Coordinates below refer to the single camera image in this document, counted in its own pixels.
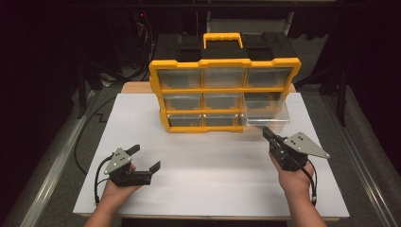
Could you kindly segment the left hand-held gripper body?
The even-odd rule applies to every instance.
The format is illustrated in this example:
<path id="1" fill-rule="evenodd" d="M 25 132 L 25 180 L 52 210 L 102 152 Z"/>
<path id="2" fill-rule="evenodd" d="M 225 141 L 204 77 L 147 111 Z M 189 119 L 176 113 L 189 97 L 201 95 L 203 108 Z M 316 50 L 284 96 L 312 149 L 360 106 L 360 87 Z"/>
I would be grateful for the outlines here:
<path id="1" fill-rule="evenodd" d="M 118 148 L 112 155 L 107 165 L 105 175 L 120 187 L 135 185 L 150 185 L 152 173 L 148 171 L 136 171 L 131 169 L 131 155 L 122 148 Z"/>

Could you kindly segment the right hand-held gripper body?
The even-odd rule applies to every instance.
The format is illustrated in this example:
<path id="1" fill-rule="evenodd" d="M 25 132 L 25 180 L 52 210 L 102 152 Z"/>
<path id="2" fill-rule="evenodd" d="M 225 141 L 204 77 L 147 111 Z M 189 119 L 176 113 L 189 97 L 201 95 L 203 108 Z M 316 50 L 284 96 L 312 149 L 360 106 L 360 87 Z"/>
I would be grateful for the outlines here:
<path id="1" fill-rule="evenodd" d="M 303 132 L 274 141 L 270 153 L 285 171 L 297 171 L 306 165 L 308 156 L 328 159 L 330 154 Z"/>

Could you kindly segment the yellow black drawer cabinet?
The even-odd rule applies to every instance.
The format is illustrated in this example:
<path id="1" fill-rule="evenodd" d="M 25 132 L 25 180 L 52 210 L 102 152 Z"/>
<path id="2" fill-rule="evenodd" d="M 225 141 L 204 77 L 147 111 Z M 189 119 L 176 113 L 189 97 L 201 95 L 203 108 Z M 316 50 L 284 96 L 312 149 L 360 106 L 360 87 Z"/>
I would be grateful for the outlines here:
<path id="1" fill-rule="evenodd" d="M 157 72 L 165 69 L 207 68 L 288 68 L 288 94 L 293 78 L 298 75 L 301 61 L 282 32 L 261 34 L 205 33 L 197 36 L 163 34 L 156 43 L 149 64 L 149 82 L 157 96 Z"/>

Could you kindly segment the black metal stand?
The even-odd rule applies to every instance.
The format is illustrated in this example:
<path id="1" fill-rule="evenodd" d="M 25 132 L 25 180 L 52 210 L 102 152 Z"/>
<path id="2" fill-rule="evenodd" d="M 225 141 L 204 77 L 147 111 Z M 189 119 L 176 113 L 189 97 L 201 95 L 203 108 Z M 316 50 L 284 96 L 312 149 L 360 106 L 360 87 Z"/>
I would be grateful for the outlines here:
<path id="1" fill-rule="evenodd" d="M 345 104 L 346 104 L 346 85 L 347 75 L 341 67 L 338 72 L 338 97 L 337 97 L 337 111 L 336 115 L 340 124 L 345 127 Z"/>
<path id="2" fill-rule="evenodd" d="M 78 66 L 78 119 L 81 119 L 86 111 L 87 96 L 85 77 L 83 73 L 83 64 Z"/>

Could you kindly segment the aluminium floor rail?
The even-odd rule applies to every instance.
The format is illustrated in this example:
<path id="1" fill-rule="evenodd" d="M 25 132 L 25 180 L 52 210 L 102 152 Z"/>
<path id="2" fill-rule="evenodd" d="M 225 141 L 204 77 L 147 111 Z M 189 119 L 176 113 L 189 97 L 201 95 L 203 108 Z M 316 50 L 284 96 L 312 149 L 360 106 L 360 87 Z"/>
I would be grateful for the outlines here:
<path id="1" fill-rule="evenodd" d="M 401 176 L 379 145 L 370 124 L 357 104 L 346 104 L 345 123 L 335 121 L 340 132 L 344 160 L 357 177 L 356 189 L 345 175 L 343 195 L 350 209 L 350 220 L 357 226 L 401 227 Z"/>
<path id="2" fill-rule="evenodd" d="M 41 161 L 34 168 L 24 189 L 23 200 L 26 209 L 17 227 L 36 227 L 39 223 L 72 154 L 78 134 L 88 118 L 88 112 L 93 108 L 97 97 L 98 92 L 94 91 L 87 95 L 86 110 L 83 111 L 83 116 L 79 116 L 78 94 L 73 94 L 73 100 L 77 104 L 56 133 Z"/>

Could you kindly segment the person's right hand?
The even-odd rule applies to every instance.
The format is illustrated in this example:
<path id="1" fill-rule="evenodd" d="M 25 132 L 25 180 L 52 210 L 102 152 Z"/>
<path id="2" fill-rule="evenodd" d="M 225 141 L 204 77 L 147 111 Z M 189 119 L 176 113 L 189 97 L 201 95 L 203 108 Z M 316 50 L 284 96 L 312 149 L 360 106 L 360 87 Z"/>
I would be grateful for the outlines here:
<path id="1" fill-rule="evenodd" d="M 309 189 L 311 182 L 306 174 L 301 170 L 285 171 L 283 170 L 274 156 L 269 153 L 271 161 L 278 172 L 278 181 L 283 188 L 288 203 L 310 204 L 311 198 Z"/>

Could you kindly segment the clear plastic drawer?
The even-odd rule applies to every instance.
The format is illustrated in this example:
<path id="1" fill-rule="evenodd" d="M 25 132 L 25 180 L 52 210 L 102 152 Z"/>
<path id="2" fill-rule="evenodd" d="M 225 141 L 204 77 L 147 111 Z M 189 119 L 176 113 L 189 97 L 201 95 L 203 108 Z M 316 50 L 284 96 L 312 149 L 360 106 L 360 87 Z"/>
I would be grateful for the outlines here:
<path id="1" fill-rule="evenodd" d="M 290 122 L 286 96 L 281 93 L 245 93 L 243 97 L 243 116 L 247 126 L 279 126 Z"/>

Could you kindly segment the white board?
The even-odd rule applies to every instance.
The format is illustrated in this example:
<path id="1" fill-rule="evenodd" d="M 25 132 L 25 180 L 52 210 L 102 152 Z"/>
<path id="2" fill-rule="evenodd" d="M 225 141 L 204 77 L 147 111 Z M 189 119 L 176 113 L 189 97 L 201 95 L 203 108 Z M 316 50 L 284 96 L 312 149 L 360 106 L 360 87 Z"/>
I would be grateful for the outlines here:
<path id="1" fill-rule="evenodd" d="M 100 162 L 117 148 L 140 146 L 132 161 L 140 170 L 161 162 L 151 183 L 120 209 L 122 217 L 285 219 L 287 201 L 262 131 L 168 133 L 153 94 L 117 96 L 74 208 L 90 215 Z"/>

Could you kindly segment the person's left hand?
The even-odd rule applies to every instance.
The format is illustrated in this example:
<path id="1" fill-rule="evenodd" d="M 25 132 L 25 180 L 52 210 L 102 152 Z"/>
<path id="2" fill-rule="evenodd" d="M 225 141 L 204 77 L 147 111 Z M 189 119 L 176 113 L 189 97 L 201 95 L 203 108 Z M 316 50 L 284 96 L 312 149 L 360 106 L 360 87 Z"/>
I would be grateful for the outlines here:
<path id="1" fill-rule="evenodd" d="M 118 210 L 139 188 L 141 188 L 141 185 L 120 187 L 111 180 L 108 180 L 105 184 L 102 197 L 97 206 L 106 207 L 110 210 Z"/>

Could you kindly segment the grid of clear drawers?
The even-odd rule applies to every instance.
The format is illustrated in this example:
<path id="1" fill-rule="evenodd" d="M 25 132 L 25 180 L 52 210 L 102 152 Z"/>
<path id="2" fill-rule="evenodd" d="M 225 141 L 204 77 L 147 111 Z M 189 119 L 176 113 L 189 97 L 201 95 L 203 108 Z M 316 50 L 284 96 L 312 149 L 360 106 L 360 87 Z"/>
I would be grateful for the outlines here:
<path id="1" fill-rule="evenodd" d="M 169 131 L 243 131 L 244 94 L 288 95 L 288 68 L 165 69 L 157 76 L 160 118 Z"/>

